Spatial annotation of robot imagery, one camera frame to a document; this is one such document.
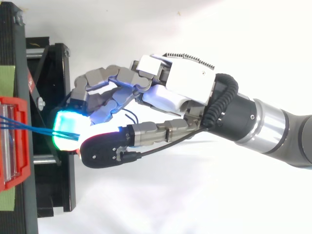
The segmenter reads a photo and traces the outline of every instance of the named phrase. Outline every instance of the coiled cable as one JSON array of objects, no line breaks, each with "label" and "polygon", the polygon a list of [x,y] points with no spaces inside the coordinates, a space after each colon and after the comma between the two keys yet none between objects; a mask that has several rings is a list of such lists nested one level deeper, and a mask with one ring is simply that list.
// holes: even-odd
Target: coiled cable
[{"label": "coiled cable", "polygon": [[238,84],[236,80],[227,74],[216,74],[216,81],[220,81],[227,85],[226,90],[223,94],[212,103],[203,115],[201,125],[211,130],[215,127],[217,120],[219,119],[222,112],[226,111],[226,108],[235,98],[238,92]]}]

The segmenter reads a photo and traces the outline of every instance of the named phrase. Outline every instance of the green light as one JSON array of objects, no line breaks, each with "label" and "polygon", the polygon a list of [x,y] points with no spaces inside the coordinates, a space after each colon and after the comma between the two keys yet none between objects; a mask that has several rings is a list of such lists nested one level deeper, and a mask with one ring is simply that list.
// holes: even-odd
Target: green light
[{"label": "green light", "polygon": [[[70,111],[59,111],[55,117],[54,131],[83,134],[91,125],[87,116]],[[77,141],[53,137],[53,143],[59,150],[73,151],[79,148]]]}]

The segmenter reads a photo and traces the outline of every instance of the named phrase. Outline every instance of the ribbed edge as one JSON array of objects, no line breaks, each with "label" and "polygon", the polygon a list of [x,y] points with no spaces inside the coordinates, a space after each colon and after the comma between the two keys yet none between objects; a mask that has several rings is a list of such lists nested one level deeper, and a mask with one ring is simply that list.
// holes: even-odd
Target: ribbed edge
[{"label": "ribbed edge", "polygon": [[0,65],[15,65],[14,12],[9,2],[0,5]]}]

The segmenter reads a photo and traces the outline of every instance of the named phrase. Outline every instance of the white wall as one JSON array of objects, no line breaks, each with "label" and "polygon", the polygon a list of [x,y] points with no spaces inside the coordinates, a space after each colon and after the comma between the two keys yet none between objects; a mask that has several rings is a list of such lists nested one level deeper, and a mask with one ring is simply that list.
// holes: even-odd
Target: white wall
[{"label": "white wall", "polygon": [[[144,54],[186,52],[234,76],[251,98],[312,113],[309,0],[15,3],[25,10],[27,36],[70,47],[72,81],[98,67],[128,67]],[[172,118],[129,108],[141,121]],[[77,207],[39,219],[39,233],[307,234],[311,178],[311,171],[201,134],[119,167],[92,170],[76,160]]]}]

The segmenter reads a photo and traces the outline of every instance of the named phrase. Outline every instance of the black cable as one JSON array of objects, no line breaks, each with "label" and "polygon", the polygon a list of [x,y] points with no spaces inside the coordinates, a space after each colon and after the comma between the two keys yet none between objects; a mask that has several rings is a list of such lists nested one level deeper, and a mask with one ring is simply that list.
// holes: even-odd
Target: black cable
[{"label": "black cable", "polygon": [[191,132],[191,133],[185,135],[184,137],[181,137],[180,139],[175,140],[175,141],[173,141],[173,142],[171,142],[171,143],[169,143],[169,144],[167,144],[167,145],[160,146],[160,147],[158,147],[158,148],[156,148],[156,149],[153,149],[153,150],[149,150],[149,151],[140,153],[139,155],[140,155],[141,157],[143,157],[143,156],[147,156],[147,155],[150,155],[150,154],[153,154],[153,153],[156,153],[156,152],[159,152],[159,151],[168,149],[169,147],[174,146],[174,145],[176,145],[176,144],[179,144],[180,142],[182,142],[182,141],[184,141],[184,140],[186,140],[186,139],[188,139],[188,138],[190,138],[190,137],[192,137],[192,136],[195,136],[195,135],[198,134],[198,133],[202,133],[202,132],[204,132],[204,131],[206,131],[206,130],[207,130],[206,128],[198,129],[198,130],[193,131],[193,132]]},{"label": "black cable", "polygon": [[207,111],[205,112],[202,120],[202,125],[208,130],[215,127],[215,124],[222,114],[226,111],[226,108],[235,98],[238,92],[238,84],[236,80],[227,74],[216,74],[216,80],[227,85],[224,93],[213,103],[211,104]]},{"label": "black cable", "polygon": [[136,124],[135,120],[133,118],[131,118],[130,116],[128,116],[127,114],[125,114],[126,117],[128,117],[130,120],[132,120],[133,124]]},{"label": "black cable", "polygon": [[128,109],[125,109],[125,108],[123,108],[123,110],[129,112],[130,114],[132,114],[136,118],[136,123],[138,123],[138,118],[137,118],[135,113],[133,113],[132,111],[129,111]]},{"label": "black cable", "polygon": [[63,106],[66,104],[67,100],[70,98],[71,93],[72,93],[72,91],[70,91],[70,92],[65,96],[65,98],[64,98],[64,99],[62,100],[62,102],[58,105],[58,107],[63,107]]}]

